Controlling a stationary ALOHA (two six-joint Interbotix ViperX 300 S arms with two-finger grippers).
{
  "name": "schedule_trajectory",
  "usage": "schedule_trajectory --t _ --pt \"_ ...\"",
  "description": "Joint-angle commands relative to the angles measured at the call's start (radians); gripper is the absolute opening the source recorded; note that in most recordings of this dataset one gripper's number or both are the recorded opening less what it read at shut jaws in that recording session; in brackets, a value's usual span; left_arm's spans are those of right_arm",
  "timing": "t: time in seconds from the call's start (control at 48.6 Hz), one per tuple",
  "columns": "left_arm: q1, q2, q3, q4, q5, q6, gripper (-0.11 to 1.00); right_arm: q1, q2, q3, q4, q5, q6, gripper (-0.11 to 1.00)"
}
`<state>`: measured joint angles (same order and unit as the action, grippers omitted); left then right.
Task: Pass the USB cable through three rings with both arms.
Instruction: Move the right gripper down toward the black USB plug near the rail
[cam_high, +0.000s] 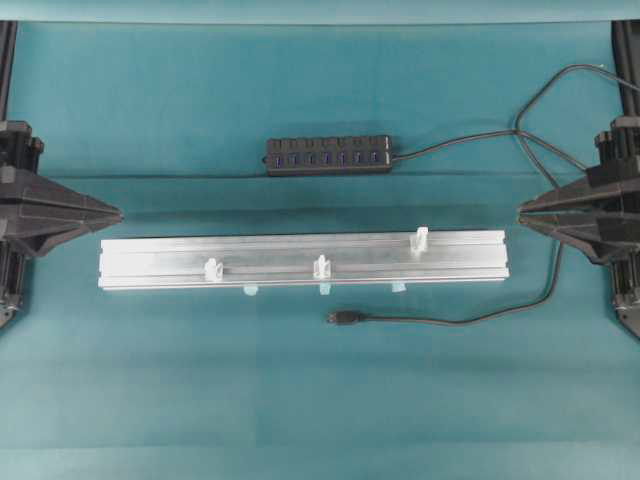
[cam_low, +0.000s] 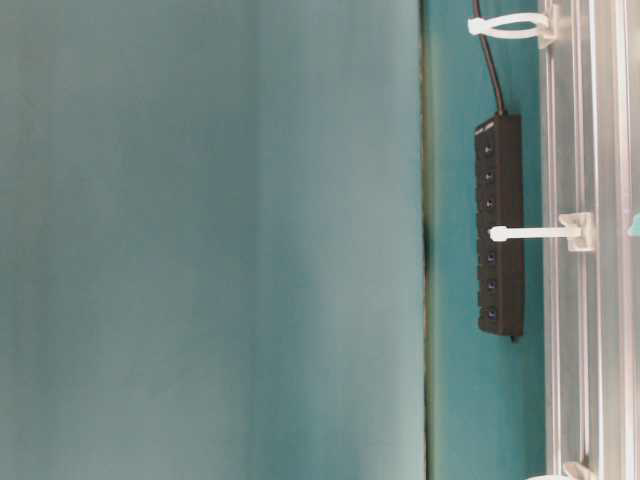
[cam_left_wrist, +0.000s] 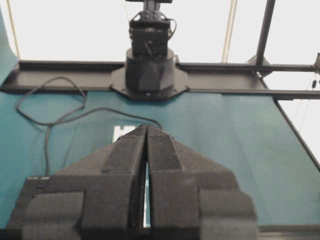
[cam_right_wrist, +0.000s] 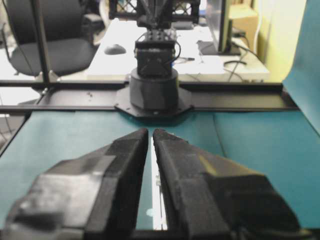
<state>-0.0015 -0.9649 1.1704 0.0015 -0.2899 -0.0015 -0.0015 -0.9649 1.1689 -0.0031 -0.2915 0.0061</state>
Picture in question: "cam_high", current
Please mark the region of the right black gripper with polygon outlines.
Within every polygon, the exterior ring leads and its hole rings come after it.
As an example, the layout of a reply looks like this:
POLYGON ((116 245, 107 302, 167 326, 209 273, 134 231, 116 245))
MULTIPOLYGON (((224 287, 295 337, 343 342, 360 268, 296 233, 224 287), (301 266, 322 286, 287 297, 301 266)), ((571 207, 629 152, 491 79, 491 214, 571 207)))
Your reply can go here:
POLYGON ((639 119, 618 117, 594 143, 599 164, 579 179, 524 202, 518 223, 581 251, 611 272, 621 325, 639 333, 639 119), (555 215, 598 214, 595 224, 562 223, 555 215))

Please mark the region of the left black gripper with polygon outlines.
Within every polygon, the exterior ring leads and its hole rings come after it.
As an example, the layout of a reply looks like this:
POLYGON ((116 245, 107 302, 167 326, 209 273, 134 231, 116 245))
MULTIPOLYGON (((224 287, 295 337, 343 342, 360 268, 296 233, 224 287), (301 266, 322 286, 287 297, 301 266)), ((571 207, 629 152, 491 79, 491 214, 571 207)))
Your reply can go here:
MULTIPOLYGON (((14 187, 18 171, 35 174, 44 143, 32 136, 32 129, 24 121, 1 122, 1 327, 7 327, 20 311, 24 298, 24 283, 29 257, 20 247, 5 238, 14 227, 22 200, 14 187)), ((37 204, 71 208, 110 215, 103 220, 90 220, 73 227, 63 227, 27 240, 29 256, 45 256, 54 248, 81 237, 96 233, 124 219, 121 211, 94 197, 78 193, 59 183, 37 176, 29 185, 29 200, 37 204)))

